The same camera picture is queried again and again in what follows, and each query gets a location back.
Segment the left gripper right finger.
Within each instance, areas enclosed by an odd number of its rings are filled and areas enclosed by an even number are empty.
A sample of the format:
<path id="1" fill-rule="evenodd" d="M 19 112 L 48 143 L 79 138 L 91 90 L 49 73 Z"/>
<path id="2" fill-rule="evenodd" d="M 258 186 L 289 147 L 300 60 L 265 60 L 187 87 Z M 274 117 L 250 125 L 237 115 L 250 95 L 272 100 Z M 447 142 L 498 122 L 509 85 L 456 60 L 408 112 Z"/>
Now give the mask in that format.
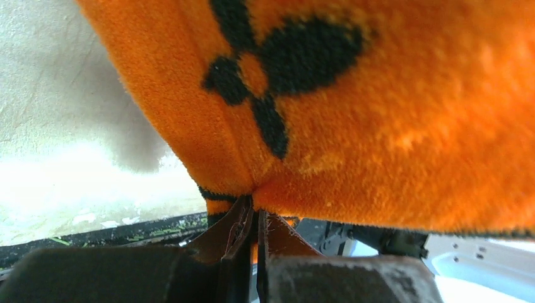
<path id="1" fill-rule="evenodd" d="M 406 256 L 327 257 L 286 220 L 258 216 L 261 302 L 441 302 L 434 275 Z"/>

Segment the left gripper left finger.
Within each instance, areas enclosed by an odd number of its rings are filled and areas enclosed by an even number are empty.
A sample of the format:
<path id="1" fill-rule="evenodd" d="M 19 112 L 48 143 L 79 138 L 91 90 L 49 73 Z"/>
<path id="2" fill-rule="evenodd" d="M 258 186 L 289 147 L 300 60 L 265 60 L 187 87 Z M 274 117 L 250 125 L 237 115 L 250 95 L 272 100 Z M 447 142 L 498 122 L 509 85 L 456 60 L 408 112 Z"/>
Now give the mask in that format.
<path id="1" fill-rule="evenodd" d="M 2 302 L 248 302 L 251 198 L 183 247 L 41 249 L 1 285 Z"/>

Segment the orange patterned pillowcase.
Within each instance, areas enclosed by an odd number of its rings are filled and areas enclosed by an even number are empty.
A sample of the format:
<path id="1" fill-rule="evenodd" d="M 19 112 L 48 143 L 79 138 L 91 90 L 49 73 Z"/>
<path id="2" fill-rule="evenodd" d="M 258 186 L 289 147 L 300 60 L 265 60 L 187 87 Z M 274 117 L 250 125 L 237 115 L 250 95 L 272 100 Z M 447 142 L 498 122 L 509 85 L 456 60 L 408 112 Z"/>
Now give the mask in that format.
<path id="1" fill-rule="evenodd" d="M 534 236 L 533 1 L 80 1 L 209 214 Z"/>

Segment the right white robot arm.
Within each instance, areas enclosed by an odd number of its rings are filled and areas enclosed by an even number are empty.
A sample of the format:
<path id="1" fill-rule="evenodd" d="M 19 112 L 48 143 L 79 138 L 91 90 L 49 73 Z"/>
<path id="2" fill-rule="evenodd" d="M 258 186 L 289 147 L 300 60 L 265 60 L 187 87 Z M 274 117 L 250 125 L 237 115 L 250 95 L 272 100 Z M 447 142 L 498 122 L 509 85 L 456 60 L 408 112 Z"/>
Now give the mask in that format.
<path id="1" fill-rule="evenodd" d="M 444 302 L 534 302 L 534 241 L 400 231 L 381 239 L 421 253 Z"/>

